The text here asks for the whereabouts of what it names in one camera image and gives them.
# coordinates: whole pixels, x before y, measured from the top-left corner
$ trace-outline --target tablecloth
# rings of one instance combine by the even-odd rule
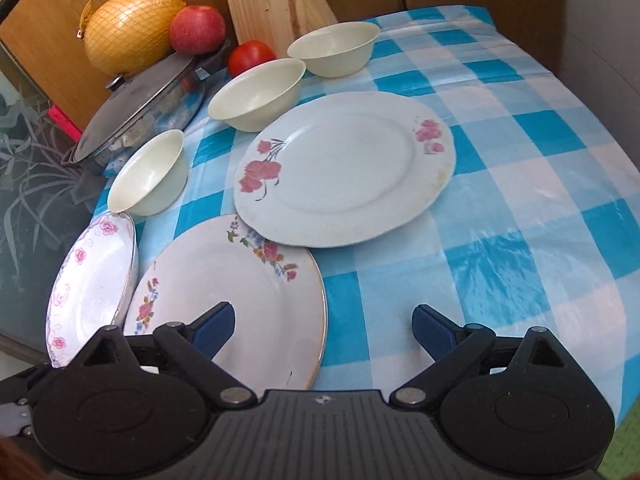
[[[427,303],[499,335],[549,327],[622,417],[640,391],[638,170],[485,9],[371,21],[382,33],[367,66],[335,80],[307,74],[302,102],[361,90],[414,98],[450,126],[458,161],[419,218],[368,242],[312,251],[328,298],[315,388],[388,395],[429,365],[410,328],[414,307]],[[140,275],[181,233],[234,212],[234,173],[255,136],[210,120],[206,106],[186,134],[185,191],[138,219]]]

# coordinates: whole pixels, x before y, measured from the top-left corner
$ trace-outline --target pot lid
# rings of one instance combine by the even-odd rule
[[[91,155],[113,137],[124,124],[182,74],[192,60],[192,56],[175,53],[124,83],[121,83],[121,77],[114,79],[107,88],[113,89],[119,82],[120,85],[113,89],[113,93],[87,125],[78,142],[73,162],[79,162]]]

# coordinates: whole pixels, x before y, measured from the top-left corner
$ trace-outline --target tomato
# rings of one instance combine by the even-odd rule
[[[276,55],[269,45],[257,40],[249,40],[237,47],[229,56],[229,75],[236,77],[254,66],[273,61]]]

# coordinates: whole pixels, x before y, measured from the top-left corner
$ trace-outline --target white oval plate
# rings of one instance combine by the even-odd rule
[[[449,183],[453,136],[436,113],[387,92],[345,92],[290,110],[236,173],[241,218],[277,243],[337,247],[417,217]]]
[[[213,361],[259,397],[311,387],[326,336],[322,277],[309,251],[264,240],[237,215],[212,218],[171,242],[136,289],[125,335],[190,323],[220,301],[236,330]]]
[[[47,309],[47,352],[66,366],[101,326],[124,322],[138,279],[136,229],[126,213],[94,218],[62,263]]]

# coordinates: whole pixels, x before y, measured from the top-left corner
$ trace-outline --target green mat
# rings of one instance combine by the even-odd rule
[[[640,472],[640,397],[613,434],[599,471],[609,480],[620,480],[629,473]]]

